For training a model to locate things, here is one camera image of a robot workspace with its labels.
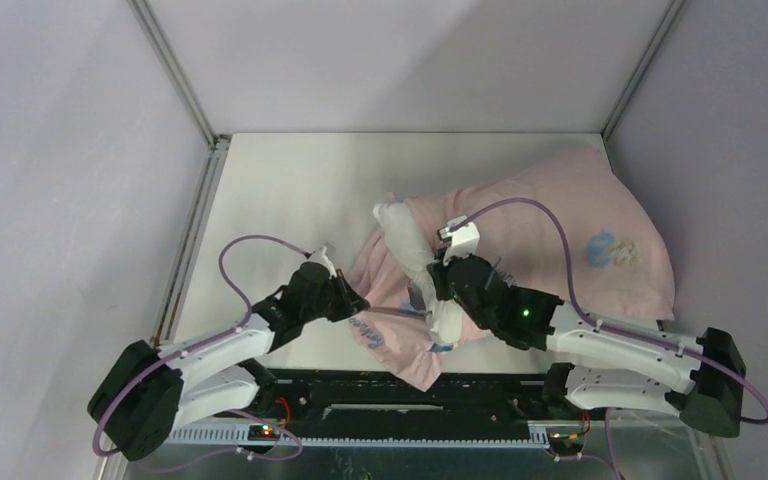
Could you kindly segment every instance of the pink fabric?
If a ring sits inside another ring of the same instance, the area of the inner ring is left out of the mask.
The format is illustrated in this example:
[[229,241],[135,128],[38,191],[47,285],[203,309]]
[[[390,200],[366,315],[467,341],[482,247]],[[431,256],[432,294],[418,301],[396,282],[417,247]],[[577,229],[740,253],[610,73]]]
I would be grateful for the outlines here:
[[[672,319],[675,285],[663,240],[646,212],[592,148],[561,153],[496,183],[445,195],[406,199],[429,245],[436,230],[459,215],[510,197],[533,198],[558,217],[570,241],[576,293],[582,306],[606,315]],[[509,205],[476,220],[477,254],[520,286],[568,299],[563,248],[541,211]],[[371,305],[409,309],[408,278],[388,252],[379,229],[349,274]],[[442,371],[438,346],[424,319],[363,312],[350,321],[355,337],[394,375],[427,390]],[[464,315],[460,343],[487,335]]]

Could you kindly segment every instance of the white wall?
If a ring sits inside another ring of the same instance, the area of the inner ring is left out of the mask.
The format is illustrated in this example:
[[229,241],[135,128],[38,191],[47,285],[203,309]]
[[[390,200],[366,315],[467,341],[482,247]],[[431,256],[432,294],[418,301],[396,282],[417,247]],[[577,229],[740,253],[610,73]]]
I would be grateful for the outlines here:
[[150,3],[221,133],[598,133],[669,1]]
[[206,150],[126,2],[0,2],[0,480],[90,478]]
[[[768,395],[768,2],[692,2],[611,151],[667,243],[679,320],[730,331]],[[768,478],[768,427],[727,445],[738,478]]]

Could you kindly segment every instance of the purple cable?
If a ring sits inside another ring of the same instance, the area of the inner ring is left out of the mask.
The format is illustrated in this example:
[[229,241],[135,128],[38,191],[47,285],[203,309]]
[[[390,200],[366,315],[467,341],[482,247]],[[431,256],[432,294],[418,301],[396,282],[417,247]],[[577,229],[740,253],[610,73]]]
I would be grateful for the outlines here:
[[[610,468],[611,470],[615,470],[614,466],[611,465],[611,462],[605,460],[604,458],[602,458],[602,457],[600,457],[598,455],[585,454],[585,455],[582,455],[581,457],[579,457],[578,455],[573,455],[573,456],[570,456],[570,457],[562,457],[562,456],[558,455],[557,453],[555,453],[555,451],[552,450],[551,448],[549,450],[547,450],[547,453],[549,455],[551,455],[553,458],[557,458],[558,460],[560,460],[562,462],[569,462],[569,461],[573,461],[573,460],[575,460],[575,461],[579,461],[579,460],[596,460],[597,462],[599,462],[602,465]],[[620,474],[619,478],[620,478],[620,480],[625,480],[625,477],[622,476],[622,474]]]
[[[575,312],[578,313],[578,316],[581,317],[582,320],[584,320],[585,323],[590,325],[593,328],[597,328],[596,321],[591,319],[587,313],[585,313],[584,309],[581,308],[581,305],[578,304],[578,299],[575,296],[575,288],[573,288],[573,281],[572,281],[572,254],[570,253],[569,248],[569,242],[567,241],[567,235],[566,232],[564,232],[564,228],[561,226],[561,222],[558,220],[558,217],[555,216],[554,213],[552,213],[551,210],[546,205],[543,205],[542,203],[538,202],[537,200],[532,200],[530,198],[523,198],[523,197],[512,197],[507,198],[505,200],[499,200],[498,202],[492,203],[477,212],[473,213],[472,215],[468,216],[466,220],[459,223],[457,226],[455,226],[452,230],[457,230],[458,228],[474,221],[478,217],[484,215],[485,213],[494,210],[496,208],[510,205],[512,203],[524,203],[526,205],[532,205],[534,207],[537,207],[540,209],[543,213],[545,213],[550,220],[552,220],[552,223],[555,224],[555,228],[558,230],[558,235],[561,237],[561,243],[564,247],[564,260],[566,261],[566,270],[567,270],[567,286],[569,288],[569,296],[570,296],[570,304],[572,304],[573,309],[575,309]],[[621,337],[630,338],[632,340],[637,340],[640,342],[648,343],[650,345],[655,345],[657,347],[664,348],[666,350],[669,350],[671,352],[678,352],[679,346],[674,345],[671,342],[661,340],[659,338],[652,338],[647,335],[632,332],[628,330],[624,330],[619,327],[614,327],[611,325],[602,325],[601,329],[608,333],[613,333],[614,335],[619,335]],[[710,358],[705,357],[704,355],[701,355],[699,353],[696,353],[692,350],[685,350],[684,355],[687,355],[690,358],[693,358],[695,360],[699,360],[700,362],[709,365],[723,374],[727,375],[737,383],[739,383],[743,388],[745,388],[750,394],[752,394],[753,397],[755,397],[758,402],[761,404],[761,406],[764,408],[764,411],[767,413],[767,418],[746,418],[746,417],[740,417],[740,420],[746,423],[750,423],[753,425],[768,425],[768,400],[764,397],[764,395],[761,394],[760,391],[758,391],[757,388],[755,388],[751,383],[749,383],[745,378],[741,377],[737,373],[733,372],[731,369],[726,367],[725,365],[716,362],[714,360],[711,360]]]
[[617,464],[617,450],[614,448],[614,438],[611,435],[611,415],[615,411],[613,408],[605,410],[605,442],[608,444],[608,455],[611,457],[611,468],[614,470],[614,477],[616,477],[616,480],[623,480],[620,466]]
[[[246,241],[246,240],[256,240],[256,239],[257,240],[269,240],[271,242],[275,242],[275,243],[281,244],[281,245],[289,248],[290,250],[298,252],[298,253],[300,253],[302,255],[305,255],[305,256],[307,255],[307,252],[305,252],[301,248],[299,248],[299,247],[297,247],[297,246],[295,246],[295,245],[293,245],[293,244],[291,244],[289,242],[281,240],[280,238],[273,237],[273,236],[270,236],[270,235],[245,235],[245,236],[242,236],[242,237],[239,237],[239,238],[235,238],[230,243],[228,243],[228,245],[226,245],[225,248],[222,249],[222,252],[219,253],[219,274],[222,276],[222,279],[225,280],[225,282],[231,287],[231,289],[234,290],[237,293],[237,295],[239,295],[240,298],[243,299],[243,302],[246,304],[246,313],[243,315],[243,318],[240,320],[239,323],[237,323],[236,325],[228,328],[227,330],[223,330],[223,331],[221,331],[221,332],[219,332],[219,333],[217,333],[215,335],[211,335],[210,337],[205,338],[204,340],[196,342],[196,343],[194,343],[192,345],[188,345],[187,347],[185,347],[185,348],[183,348],[183,349],[181,349],[179,351],[172,352],[169,355],[166,355],[165,357],[160,358],[158,361],[154,362],[151,366],[149,366],[148,368],[146,368],[145,370],[140,372],[140,374],[137,375],[136,377],[134,377],[133,380],[128,382],[128,384],[125,385],[125,388],[123,388],[122,391],[120,391],[119,394],[116,395],[116,397],[113,399],[113,401],[110,402],[110,406],[107,407],[107,410],[104,411],[104,414],[101,416],[101,419],[99,419],[98,426],[95,429],[95,434],[93,434],[93,452],[95,452],[96,455],[98,455],[99,457],[109,457],[111,455],[119,453],[119,449],[118,448],[114,448],[112,450],[104,450],[101,447],[101,436],[104,433],[104,428],[107,426],[107,422],[109,422],[110,421],[110,417],[113,416],[113,412],[115,412],[116,409],[119,408],[119,405],[122,404],[122,401],[125,399],[125,397],[127,397],[128,394],[131,393],[131,391],[133,391],[134,388],[136,388],[137,385],[140,384],[140,382],[145,380],[146,377],[151,375],[158,368],[166,365],[167,363],[171,362],[172,360],[175,360],[177,358],[181,358],[181,353],[182,352],[185,352],[185,351],[188,352],[188,353],[194,352],[194,351],[204,347],[205,345],[210,345],[210,344],[212,344],[214,342],[222,340],[222,339],[228,337],[229,335],[234,334],[236,332],[237,328],[244,327],[248,323],[249,319],[251,318],[251,309],[252,309],[251,301],[249,300],[249,297],[247,297],[246,294],[243,293],[243,291],[240,290],[239,287],[237,287],[237,285],[234,283],[234,281],[231,280],[231,278],[228,276],[228,272],[225,271],[225,255],[228,253],[228,251],[234,245],[236,245],[236,244],[238,244],[240,242]],[[254,420],[256,422],[269,424],[268,422],[266,422],[266,421],[264,421],[264,420],[262,420],[260,418],[257,418],[254,415],[251,415],[251,414],[249,414],[247,412],[243,412],[242,410],[232,410],[232,412],[237,414],[237,415],[240,415],[240,416],[243,416],[245,418],[248,418],[250,420]],[[302,453],[301,441],[295,435],[293,435],[292,433],[288,432],[287,430],[285,430],[285,429],[283,429],[283,428],[281,428],[279,426],[274,426],[274,427],[281,434],[290,437],[291,439],[293,439],[296,442],[296,444],[299,447],[296,450],[296,452],[294,452],[293,454],[290,454],[290,455],[284,455],[284,456],[280,456],[280,457],[267,457],[265,455],[256,454],[256,453],[253,453],[253,452],[249,452],[249,454],[254,456],[254,457],[256,457],[256,458],[267,459],[267,460],[289,460],[291,458],[295,458],[295,457],[299,456]],[[214,455],[219,455],[221,453],[228,453],[228,452],[236,452],[236,451],[237,451],[236,447],[233,447],[233,448],[230,448],[230,447],[229,448],[223,448],[223,449],[216,450],[214,452],[210,452],[207,455],[202,455],[201,457],[199,457],[199,458],[197,458],[195,460],[192,460],[190,462],[187,462],[184,465],[179,465],[177,467],[172,467],[171,469],[163,469],[162,471],[161,470],[157,470],[157,471],[149,470],[149,471],[154,471],[155,473],[174,472],[174,471],[186,468],[186,467],[188,467],[188,466],[190,466],[190,465],[192,465],[192,464],[194,464],[196,462],[199,462],[201,460],[204,460],[206,458],[212,457]]]

